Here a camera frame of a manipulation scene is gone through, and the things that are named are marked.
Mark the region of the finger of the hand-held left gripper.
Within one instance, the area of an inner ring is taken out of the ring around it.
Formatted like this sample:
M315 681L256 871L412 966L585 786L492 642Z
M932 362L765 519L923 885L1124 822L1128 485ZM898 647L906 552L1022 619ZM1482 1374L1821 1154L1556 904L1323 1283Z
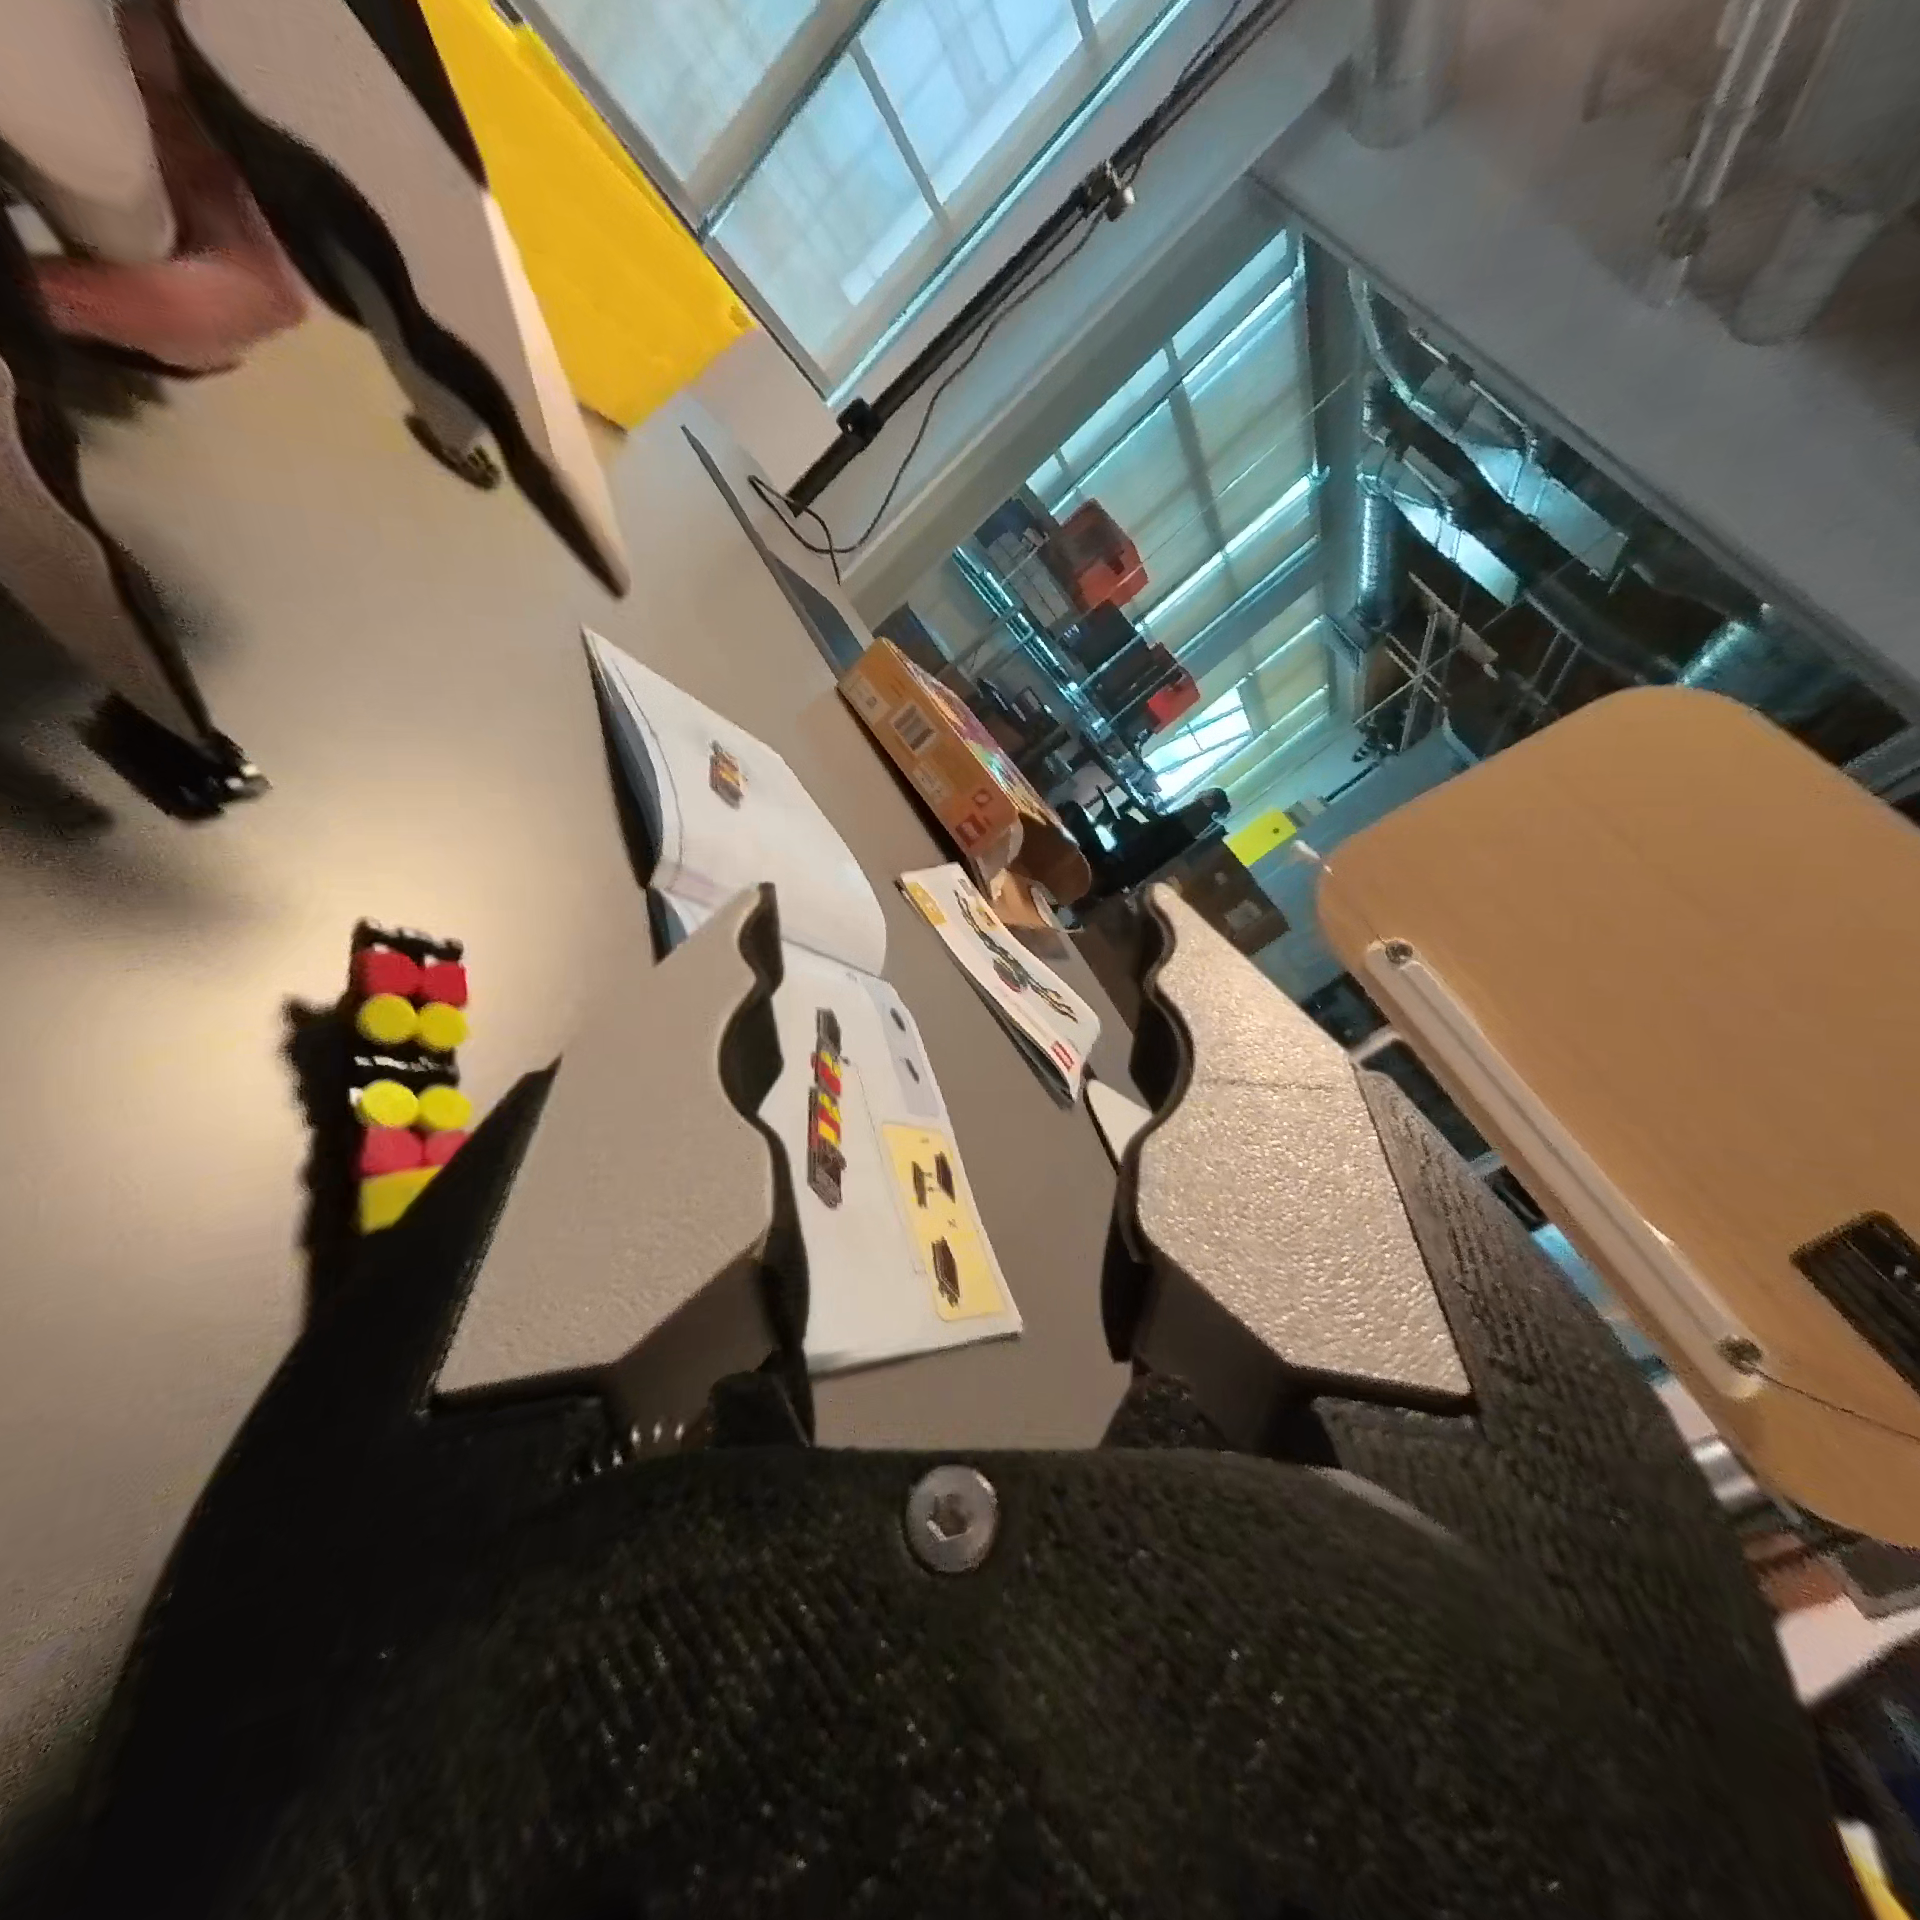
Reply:
M513 481L625 592L604 466L420 4L156 16L202 126L306 287L372 335L418 446L479 489Z
M262 798L268 781L219 732L148 574L102 529L79 441L44 384L3 370L5 595L101 691L86 742L183 822Z

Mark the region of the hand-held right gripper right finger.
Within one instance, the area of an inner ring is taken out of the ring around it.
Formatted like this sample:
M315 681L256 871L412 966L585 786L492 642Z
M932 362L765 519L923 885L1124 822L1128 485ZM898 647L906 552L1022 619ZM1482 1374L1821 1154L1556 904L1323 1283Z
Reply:
M1361 1068L1178 892L1143 902L1102 1332L1237 1450L1322 1400L1455 1416L1474 1391Z

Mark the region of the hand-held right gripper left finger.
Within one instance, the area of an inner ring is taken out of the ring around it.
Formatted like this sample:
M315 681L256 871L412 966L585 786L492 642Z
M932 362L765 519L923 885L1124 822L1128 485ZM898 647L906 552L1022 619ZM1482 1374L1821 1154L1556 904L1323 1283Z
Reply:
M796 1169L762 1108L783 1071L769 883L666 960L611 966L545 1073L437 1389L587 1389L619 1444L689 1448L727 1380L814 1437Z

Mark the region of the red yellow black lego build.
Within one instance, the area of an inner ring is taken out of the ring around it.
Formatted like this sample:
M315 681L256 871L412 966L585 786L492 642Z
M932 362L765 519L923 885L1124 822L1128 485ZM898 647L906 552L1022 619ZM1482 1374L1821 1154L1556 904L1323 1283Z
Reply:
M476 1126L463 1082L467 947L360 922L339 993L285 1008L304 1124L304 1247L320 1260L395 1227Z

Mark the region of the small lego instruction leaflet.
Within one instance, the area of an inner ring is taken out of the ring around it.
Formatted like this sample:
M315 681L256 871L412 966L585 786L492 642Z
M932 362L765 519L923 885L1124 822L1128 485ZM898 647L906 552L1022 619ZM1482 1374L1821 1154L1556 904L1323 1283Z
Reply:
M1046 1087L1074 1108L1084 1095L1098 1014L1068 982L1032 957L960 866L906 871L898 895L935 932L978 997Z

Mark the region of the open lego instruction booklet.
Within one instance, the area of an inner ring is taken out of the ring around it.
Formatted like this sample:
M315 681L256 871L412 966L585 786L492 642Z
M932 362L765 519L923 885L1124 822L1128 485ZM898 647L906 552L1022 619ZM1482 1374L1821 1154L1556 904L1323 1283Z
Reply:
M852 850L771 747L611 639L581 639L646 828L665 947L773 889L781 1075L757 1118L796 1194L810 1370L1014 1339L1024 1318L922 1030L881 975L887 926Z

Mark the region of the orange lego box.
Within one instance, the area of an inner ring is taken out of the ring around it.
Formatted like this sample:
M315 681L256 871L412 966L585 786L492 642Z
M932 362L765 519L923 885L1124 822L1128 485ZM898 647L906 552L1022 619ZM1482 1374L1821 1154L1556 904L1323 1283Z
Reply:
M836 684L972 876L1017 874L1055 904L1090 895L1079 842L956 694L874 638Z

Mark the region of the person's left hand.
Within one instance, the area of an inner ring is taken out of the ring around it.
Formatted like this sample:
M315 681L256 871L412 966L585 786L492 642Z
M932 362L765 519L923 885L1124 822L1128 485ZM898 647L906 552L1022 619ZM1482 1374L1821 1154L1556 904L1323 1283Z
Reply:
M178 377L230 372L304 324L313 300L238 164L204 129L159 18L133 14L123 27L176 243L135 267L35 253L38 294L76 343Z

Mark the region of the yellow plastic bin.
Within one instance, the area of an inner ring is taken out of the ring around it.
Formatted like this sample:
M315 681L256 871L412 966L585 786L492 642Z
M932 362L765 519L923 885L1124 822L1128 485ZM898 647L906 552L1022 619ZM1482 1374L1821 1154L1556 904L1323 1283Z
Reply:
M634 430L755 332L727 277L527 23L424 3L579 404Z

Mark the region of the black stand pole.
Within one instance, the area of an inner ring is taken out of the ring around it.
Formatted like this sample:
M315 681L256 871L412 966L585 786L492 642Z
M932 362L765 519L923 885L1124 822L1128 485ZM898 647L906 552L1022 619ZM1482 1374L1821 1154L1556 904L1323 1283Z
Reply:
M936 373L954 367L961 348L983 346L993 327L1030 297L1046 271L1065 265L1068 241L1089 240L1102 223L1116 227L1133 205L1140 172L1151 154L1239 61L1292 8L1287 3L1229 4L1226 20L1178 72L1155 107L1119 146L1102 157L1068 196L1020 243L954 318L874 398L852 398L836 418L836 438L803 469L783 499L803 515L861 458L906 412Z

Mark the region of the metal storage shelf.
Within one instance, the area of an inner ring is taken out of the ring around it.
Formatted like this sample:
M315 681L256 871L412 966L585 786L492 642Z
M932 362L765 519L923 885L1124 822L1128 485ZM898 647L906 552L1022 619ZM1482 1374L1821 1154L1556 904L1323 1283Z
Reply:
M1132 611L1077 613L1043 566L1046 535L1065 522L1030 489L1009 495L952 563L978 631L956 647L956 670L979 691L991 718L1014 727L1014 757L1043 790L1065 798L1083 769L1128 803L1169 805L1149 750L1132 724L1151 639Z

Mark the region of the silver ventilation duct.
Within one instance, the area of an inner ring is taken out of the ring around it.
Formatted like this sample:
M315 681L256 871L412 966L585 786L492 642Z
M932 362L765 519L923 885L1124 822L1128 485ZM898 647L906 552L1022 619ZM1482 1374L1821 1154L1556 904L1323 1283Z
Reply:
M1399 395L1390 365L1382 353L1375 289L1356 269L1347 269L1351 307L1361 339L1359 457L1356 457L1356 600L1354 618L1371 633L1390 629L1406 598L1404 535L1406 524L1389 469L1399 446L1394 436Z

